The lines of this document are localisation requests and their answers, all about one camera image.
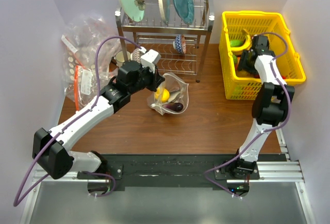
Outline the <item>yellow toy lemon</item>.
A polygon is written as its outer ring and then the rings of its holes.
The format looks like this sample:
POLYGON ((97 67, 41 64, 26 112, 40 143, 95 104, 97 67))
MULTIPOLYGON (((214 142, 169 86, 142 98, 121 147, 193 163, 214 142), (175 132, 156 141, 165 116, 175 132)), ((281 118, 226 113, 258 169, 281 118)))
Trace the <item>yellow toy lemon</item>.
POLYGON ((170 92, 165 88, 158 87, 156 92, 154 93, 154 97, 157 101, 165 103, 170 98, 170 92))

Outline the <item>clear zip top bag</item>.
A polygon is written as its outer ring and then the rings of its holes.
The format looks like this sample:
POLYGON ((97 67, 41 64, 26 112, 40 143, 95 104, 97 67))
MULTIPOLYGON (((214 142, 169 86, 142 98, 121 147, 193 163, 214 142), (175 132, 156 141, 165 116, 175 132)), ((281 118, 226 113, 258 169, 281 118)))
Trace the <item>clear zip top bag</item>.
POLYGON ((189 105, 188 83, 174 73, 163 74, 164 82, 147 98, 147 105, 159 114, 182 114, 189 105))

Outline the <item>green toy lime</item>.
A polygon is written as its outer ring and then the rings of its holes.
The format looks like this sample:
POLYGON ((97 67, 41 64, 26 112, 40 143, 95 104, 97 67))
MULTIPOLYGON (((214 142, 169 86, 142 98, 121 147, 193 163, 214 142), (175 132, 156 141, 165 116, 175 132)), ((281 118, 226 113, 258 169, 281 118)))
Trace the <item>green toy lime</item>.
POLYGON ((238 58, 235 54, 232 55, 232 58, 233 58, 233 62, 234 64, 236 65, 238 63, 238 58))

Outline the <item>grey toy fish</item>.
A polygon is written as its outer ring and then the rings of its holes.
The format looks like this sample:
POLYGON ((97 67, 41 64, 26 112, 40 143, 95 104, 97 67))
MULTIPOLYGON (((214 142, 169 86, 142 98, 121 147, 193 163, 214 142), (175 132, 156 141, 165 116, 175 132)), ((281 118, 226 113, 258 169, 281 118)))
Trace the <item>grey toy fish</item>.
POLYGON ((175 91, 171 91, 169 92, 169 98, 168 98, 168 102, 175 102, 176 100, 178 100, 182 94, 182 90, 175 90, 175 91))

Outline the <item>yellow toy pepper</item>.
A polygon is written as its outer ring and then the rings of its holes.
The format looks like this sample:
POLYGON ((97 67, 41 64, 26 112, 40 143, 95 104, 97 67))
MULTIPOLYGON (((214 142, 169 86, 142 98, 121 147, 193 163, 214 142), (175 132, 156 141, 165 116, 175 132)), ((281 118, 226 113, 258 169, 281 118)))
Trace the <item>yellow toy pepper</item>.
POLYGON ((240 78, 254 78, 254 75, 247 71, 236 71, 236 76, 240 78))

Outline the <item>purple toy eggplant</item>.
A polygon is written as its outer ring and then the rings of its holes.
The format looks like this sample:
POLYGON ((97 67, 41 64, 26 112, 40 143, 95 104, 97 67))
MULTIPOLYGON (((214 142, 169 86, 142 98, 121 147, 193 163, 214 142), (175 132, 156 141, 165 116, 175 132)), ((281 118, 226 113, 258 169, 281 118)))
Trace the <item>purple toy eggplant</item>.
POLYGON ((168 103, 168 104, 165 104, 163 107, 166 109, 169 109, 171 111, 174 111, 176 113, 181 112, 184 108, 183 104, 179 103, 179 102, 168 103))

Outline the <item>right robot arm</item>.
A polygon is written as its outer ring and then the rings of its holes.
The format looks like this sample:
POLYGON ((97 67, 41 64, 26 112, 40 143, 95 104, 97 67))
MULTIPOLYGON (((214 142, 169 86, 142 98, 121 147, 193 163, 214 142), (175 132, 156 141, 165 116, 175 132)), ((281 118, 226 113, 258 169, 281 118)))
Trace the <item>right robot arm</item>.
POLYGON ((277 68, 277 56, 270 50, 268 35, 255 35, 251 48, 243 50, 237 66, 239 71, 258 75, 261 88, 252 106, 252 127, 235 160, 228 164, 227 171, 235 179, 244 179, 254 172, 259 152, 269 134, 287 122, 295 93, 294 87, 287 85, 277 68))

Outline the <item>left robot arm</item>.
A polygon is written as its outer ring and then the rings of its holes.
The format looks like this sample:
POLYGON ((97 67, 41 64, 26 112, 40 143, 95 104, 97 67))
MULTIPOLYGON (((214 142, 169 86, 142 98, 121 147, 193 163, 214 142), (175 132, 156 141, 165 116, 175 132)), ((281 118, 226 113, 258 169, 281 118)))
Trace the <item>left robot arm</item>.
POLYGON ((124 63, 117 76, 83 109, 49 131, 40 128, 35 132, 33 159, 54 180, 70 171, 87 171, 96 179, 103 178, 107 166, 101 156, 96 152, 74 152, 72 147, 94 126, 128 104, 132 94, 145 88, 155 92, 162 82, 164 77, 156 62, 142 59, 124 63))

